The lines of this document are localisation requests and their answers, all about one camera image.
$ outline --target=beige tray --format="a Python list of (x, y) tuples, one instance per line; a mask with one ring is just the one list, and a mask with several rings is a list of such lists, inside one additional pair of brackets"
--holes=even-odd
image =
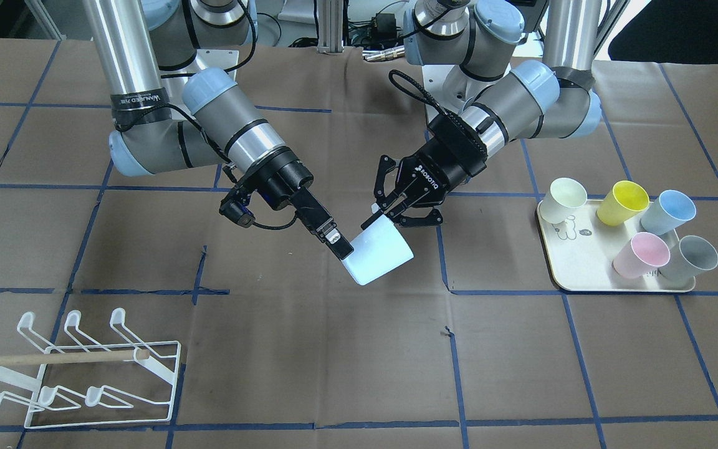
[[(694, 289), (695, 279), (670, 281), (654, 270), (641, 278), (625, 279), (615, 272), (611, 262), (636, 233), (644, 231), (641, 214), (619, 226), (608, 226), (596, 217), (602, 200), (589, 200), (563, 223), (537, 221), (547, 254), (550, 275), (570, 292), (663, 292), (684, 293)], [(675, 231), (660, 236), (670, 248), (677, 245)]]

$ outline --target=blue tape grid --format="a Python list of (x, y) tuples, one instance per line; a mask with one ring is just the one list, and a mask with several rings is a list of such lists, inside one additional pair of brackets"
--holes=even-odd
[[(38, 85), (32, 93), (31, 100), (28, 103), (0, 103), (0, 106), (20, 106), (25, 107), (26, 110), (23, 113), (20, 121), (18, 122), (18, 125), (16, 127), (16, 130), (12, 134), (11, 140), (9, 141), (8, 148), (5, 151), (5, 154), (2, 156), (2, 160), (6, 156), (7, 151), (9, 151), (9, 148), (11, 147), (12, 143), (14, 142), (15, 138), (17, 137), (18, 131), (20, 131), (20, 128), (23, 124), (23, 121), (26, 119), (26, 114), (28, 110), (32, 107), (59, 107), (59, 108), (95, 108), (95, 109), (108, 109), (108, 105), (72, 105), (72, 104), (44, 104), (44, 103), (34, 103), (34, 99), (37, 96), (37, 91), (40, 89), (40, 86), (43, 83), (43, 80), (45, 79), (45, 75), (48, 73), (49, 66), (51, 65), (51, 62), (54, 60), (54, 56), (57, 53), (57, 48), (59, 46), (59, 43), (57, 46), (55, 46), (54, 51), (52, 52), (52, 55), (49, 59), (49, 62), (47, 63), (47, 66), (45, 70), (43, 71), (42, 77), (38, 82)], [(675, 96), (676, 100), (678, 101), (678, 104), (680, 105), (680, 108), (686, 116), (687, 121), (689, 122), (689, 125), (692, 127), (692, 130), (695, 133), (695, 136), (698, 139), (698, 142), (701, 145), (702, 150), (706, 154), (707, 159), (709, 159), (709, 163), (712, 166), (712, 169), (715, 171), (715, 174), (718, 178), (718, 170), (716, 170), (716, 166), (713, 163), (709, 152), (707, 151), (706, 146), (704, 145), (703, 140), (701, 139), (698, 131), (695, 128), (695, 125), (693, 124), (692, 120), (690, 119), (689, 114), (687, 114), (686, 108), (684, 107), (683, 103), (681, 102), (680, 97), (675, 91), (674, 86), (669, 80), (669, 77), (666, 74), (666, 71), (664, 71), (663, 67), (661, 67), (661, 72), (664, 75), (664, 79), (666, 79), (666, 82), (669, 85), (669, 88), (672, 90), (673, 95)], [(281, 111), (290, 111), (290, 112), (303, 112), (303, 113), (330, 113), (331, 110), (314, 110), (314, 109), (299, 109), (299, 108), (277, 108), (272, 106), (257, 106), (258, 109), (264, 109), (264, 110), (281, 110)], [(607, 130), (609, 131), (610, 137), (612, 139), (613, 145), (615, 146), (615, 150), (618, 153), (618, 156), (620, 158), (620, 162), (622, 164), (622, 168), (627, 176), (627, 179), (631, 179), (630, 172), (627, 168), (624, 156), (622, 155), (621, 148), (619, 148), (618, 142), (616, 141), (616, 137), (613, 134), (613, 130), (611, 128), (611, 125), (609, 123), (608, 117), (605, 114), (605, 111), (603, 112), (603, 120), (606, 123)], [(467, 193), (466, 191), (454, 191), (451, 193), (451, 196), (513, 196), (513, 197), (535, 197), (537, 200), (540, 197), (538, 188), (536, 187), (536, 181), (535, 181), (535, 175), (533, 168), (530, 164), (530, 157), (527, 153), (527, 146), (524, 142), (522, 142), (522, 150), (524, 151), (524, 157), (526, 161), (526, 165), (529, 171), (530, 181), (534, 188), (534, 193), (487, 193), (486, 191), (482, 191), (481, 193)], [(72, 279), (74, 278), (74, 275), (76, 273), (76, 269), (78, 268), (78, 264), (80, 262), (80, 259), (82, 259), (82, 253), (84, 252), (84, 248), (86, 245), (86, 241), (89, 238), (89, 233), (92, 228), (92, 223), (95, 221), (95, 216), (97, 213), (97, 208), (100, 203), (100, 199), (102, 199), (103, 192), (106, 190), (158, 190), (158, 191), (228, 191), (228, 188), (218, 188), (218, 181), (220, 177), (220, 166), (218, 167), (216, 171), (216, 178), (214, 179), (213, 187), (212, 188), (196, 188), (196, 187), (143, 187), (143, 186), (108, 186), (107, 181), (109, 174), (112, 170), (112, 165), (108, 167), (107, 173), (105, 174), (105, 179), (103, 180), (102, 185), (14, 185), (14, 184), (0, 184), (0, 188), (67, 188), (68, 190), (99, 190), (99, 197), (97, 199), (97, 204), (94, 206), (94, 210), (91, 214), (91, 220), (89, 221), (89, 228), (86, 230), (85, 237), (83, 238), (83, 243), (80, 245), (80, 253), (77, 256), (77, 262), (75, 263), (75, 269), (72, 273), (72, 278), (69, 279), (69, 287), (66, 292), (63, 305), (67, 302), (67, 296), (70, 293), (71, 285), (72, 285)], [(718, 196), (700, 196), (700, 197), (693, 197), (695, 200), (708, 200), (708, 201), (718, 201)], [(436, 234), (437, 239), (439, 243), (439, 258), (441, 259), (441, 268), (442, 268), (442, 277), (443, 281), (448, 286), (448, 276), (447, 276), (447, 269), (445, 265), (445, 258), (444, 258), (444, 243), (442, 242), (442, 232), (441, 227), (436, 228)], [(228, 294), (228, 290), (212, 290), (205, 287), (200, 287), (200, 276), (203, 273), (203, 265), (206, 259), (206, 247), (202, 253), (201, 261), (199, 262), (199, 270), (196, 274), (196, 284), (194, 285), (193, 290), (159, 290), (159, 291), (138, 291), (138, 290), (129, 290), (129, 289), (122, 289), (122, 290), (83, 290), (82, 294), (156, 294), (156, 295), (192, 295), (196, 297), (197, 295), (224, 295)], [(21, 288), (21, 287), (0, 287), (0, 293), (1, 292), (14, 292), (14, 293), (25, 293), (25, 294), (47, 294), (54, 292), (54, 288)], [(575, 323), (573, 323), (571, 310), (569, 303), (567, 301), (567, 296), (562, 294), (559, 291), (505, 291), (505, 290), (490, 290), (490, 291), (454, 291), (453, 293), (459, 294), (459, 295), (562, 295), (562, 300), (564, 301), (565, 305), (565, 312), (567, 313), (567, 319), (570, 324), (570, 330), (573, 335), (573, 343), (575, 343), (576, 347), (576, 353), (578, 354), (578, 361), (581, 365), (582, 375), (584, 377), (584, 382), (586, 384), (587, 394), (590, 396), (590, 404), (592, 406), (593, 411), (593, 418), (543, 418), (542, 420), (466, 420), (464, 417), (464, 398), (462, 397), (461, 392), (461, 375), (459, 374), (459, 365), (458, 365), (458, 357), (456, 355), (456, 341), (455, 341), (455, 335), (449, 332), (450, 338), (451, 338), (451, 355), (453, 357), (453, 363), (454, 363), (454, 373), (456, 378), (456, 389), (457, 389), (457, 400), (459, 401), (459, 422), (457, 421), (424, 421), (424, 422), (417, 422), (417, 421), (394, 421), (394, 422), (388, 422), (388, 423), (377, 423), (377, 422), (360, 422), (360, 423), (341, 423), (341, 424), (335, 424), (330, 426), (317, 426), (316, 423), (217, 423), (217, 424), (176, 424), (176, 418), (178, 416), (178, 408), (180, 405), (180, 398), (182, 393), (182, 386), (183, 386), (183, 372), (185, 369), (185, 365), (182, 365), (181, 372), (180, 372), (180, 379), (179, 379), (179, 387), (177, 389), (177, 398), (176, 398), (176, 406), (173, 412), (173, 417), (171, 420), (171, 423), (165, 424), (165, 425), (157, 425), (157, 426), (137, 426), (137, 427), (112, 427), (112, 428), (101, 428), (101, 427), (75, 427), (75, 428), (60, 428), (60, 429), (47, 429), (47, 430), (30, 430), (26, 432), (85, 432), (85, 431), (98, 431), (98, 432), (144, 432), (147, 430), (155, 430), (155, 431), (167, 431), (168, 432), (168, 441), (166, 447), (172, 446), (173, 441), (173, 433), (174, 432), (192, 432), (192, 431), (228, 431), (228, 430), (313, 430), (313, 429), (343, 429), (343, 428), (391, 428), (391, 427), (460, 427), (462, 429), (462, 443), (464, 444), (464, 447), (469, 447), (469, 443), (467, 440), (467, 427), (507, 427), (507, 426), (557, 426), (557, 425), (578, 425), (578, 424), (595, 424), (596, 429), (598, 429), (598, 437), (600, 438), (601, 447), (605, 447), (605, 441), (602, 435), (601, 431), (601, 424), (602, 423), (656, 423), (656, 422), (700, 422), (700, 421), (718, 421), (718, 415), (665, 415), (665, 416), (620, 416), (620, 417), (600, 417), (598, 415), (598, 412), (596, 412), (596, 405), (595, 400), (593, 399), (593, 392), (591, 389), (591, 384), (589, 381), (588, 373), (586, 372), (586, 365), (583, 360), (582, 356), (582, 350), (581, 346), (578, 340), (577, 332), (575, 330)], [(718, 296), (718, 292), (691, 292), (690, 295), (693, 296)], [(686, 313), (684, 312), (682, 303), (680, 301), (680, 297), (676, 296), (676, 304), (678, 306), (678, 310), (681, 313), (681, 318), (684, 321), (684, 326), (686, 326), (687, 333), (689, 333), (689, 338), (692, 341), (692, 346), (694, 347), (696, 356), (698, 358), (698, 361), (701, 364), (701, 369), (704, 372), (704, 375), (706, 375), (707, 383), (709, 383), (709, 387), (711, 389), (712, 395), (715, 398), (715, 402), (718, 408), (718, 394), (716, 393), (716, 389), (711, 381), (710, 375), (707, 372), (707, 366), (706, 362), (704, 361), (702, 354), (700, 352), (699, 346), (696, 343), (696, 339), (694, 338), (691, 325), (689, 324), (689, 321), (687, 320)], [(63, 310), (60, 311), (60, 314), (58, 314), (60, 317), (62, 317)], [(52, 333), (52, 339), (56, 338), (56, 332)], [(0, 426), (0, 432), (22, 432), (21, 438), (18, 442), (18, 447), (22, 446), (23, 438), (25, 435), (25, 430), (21, 426)]]
[(681, 298), (678, 295), (675, 295), (675, 304), (677, 305), (678, 312), (681, 313), (681, 319), (683, 319), (683, 325), (686, 327), (686, 332), (689, 334), (689, 339), (692, 341), (692, 347), (694, 347), (694, 354), (697, 356), (697, 361), (700, 363), (700, 368), (703, 370), (703, 374), (706, 376), (706, 382), (709, 384), (709, 389), (711, 390), (711, 395), (713, 396), (713, 400), (716, 403), (716, 409), (718, 409), (718, 393), (716, 392), (716, 387), (713, 384), (713, 380), (711, 379), (711, 375), (709, 374), (709, 370), (707, 369), (706, 361), (703, 360), (703, 354), (700, 352), (700, 345), (697, 344), (697, 339), (694, 337), (694, 332), (692, 331), (692, 325), (689, 323), (689, 318), (686, 316), (686, 310), (683, 309), (683, 303), (681, 302)]
[(703, 150), (703, 153), (706, 154), (706, 159), (711, 166), (711, 170), (713, 170), (713, 173), (716, 175), (716, 179), (718, 179), (718, 168), (716, 168), (716, 164), (713, 162), (713, 158), (711, 157), (711, 154), (707, 150), (706, 143), (703, 142), (703, 138), (700, 136), (700, 133), (697, 131), (697, 127), (694, 125), (692, 117), (689, 116), (689, 112), (686, 110), (686, 106), (683, 104), (683, 100), (681, 100), (681, 96), (677, 94), (677, 91), (675, 90), (675, 86), (672, 84), (672, 81), (669, 80), (669, 75), (667, 75), (666, 69), (664, 69), (664, 66), (659, 64), (658, 68), (661, 69), (661, 74), (664, 75), (664, 80), (666, 80), (666, 84), (669, 86), (669, 90), (672, 90), (672, 94), (673, 94), (673, 96), (675, 96), (677, 105), (680, 106), (681, 111), (683, 112), (683, 116), (686, 117), (686, 121), (689, 122), (689, 126), (691, 126), (691, 128), (692, 128), (692, 131), (694, 132), (694, 136), (696, 137), (697, 142), (700, 144), (701, 150)]
[(43, 68), (43, 73), (41, 74), (40, 79), (37, 80), (37, 85), (35, 86), (35, 89), (32, 91), (32, 96), (29, 97), (29, 102), (25, 105), (24, 111), (21, 114), (21, 118), (18, 120), (15, 130), (12, 131), (11, 138), (7, 142), (7, 146), (4, 153), (2, 154), (2, 157), (0, 157), (0, 169), (2, 168), (2, 164), (5, 161), (5, 157), (7, 157), (7, 154), (12, 148), (12, 144), (14, 144), (16, 137), (18, 137), (18, 132), (21, 131), (21, 127), (24, 125), (24, 120), (26, 120), (26, 114), (29, 113), (29, 109), (32, 107), (32, 103), (35, 102), (35, 97), (37, 97), (37, 93), (41, 90), (43, 81), (46, 80), (46, 74), (49, 73), (49, 68), (51, 68), (52, 62), (54, 62), (54, 57), (57, 56), (58, 49), (60, 49), (60, 41), (57, 41), (57, 43), (54, 45), (52, 54), (51, 56), (49, 56), (49, 60), (48, 62), (46, 62), (46, 66)]

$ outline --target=wooden rod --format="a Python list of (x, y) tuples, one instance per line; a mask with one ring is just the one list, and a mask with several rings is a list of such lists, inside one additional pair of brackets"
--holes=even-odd
[[(71, 352), (65, 354), (0, 355), (0, 367), (42, 364), (89, 364), (93, 362), (126, 362), (132, 360), (134, 350), (100, 350), (100, 352)], [(136, 359), (147, 360), (148, 349), (138, 349)]]

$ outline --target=light blue cup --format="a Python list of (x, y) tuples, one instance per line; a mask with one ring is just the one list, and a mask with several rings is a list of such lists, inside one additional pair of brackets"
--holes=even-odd
[(641, 216), (641, 227), (656, 236), (683, 225), (697, 214), (694, 201), (677, 190), (664, 190)]

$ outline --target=white cup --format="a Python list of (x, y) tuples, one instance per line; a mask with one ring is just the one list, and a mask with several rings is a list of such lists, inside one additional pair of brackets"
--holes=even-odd
[(658, 269), (670, 281), (686, 281), (718, 265), (716, 248), (700, 236), (685, 236), (672, 248), (669, 264)]
[(342, 264), (359, 285), (375, 281), (414, 257), (395, 224), (385, 215), (379, 216), (351, 245), (353, 253)]
[(586, 188), (569, 177), (560, 177), (550, 183), (545, 199), (539, 203), (539, 216), (551, 225), (564, 221), (586, 204)]

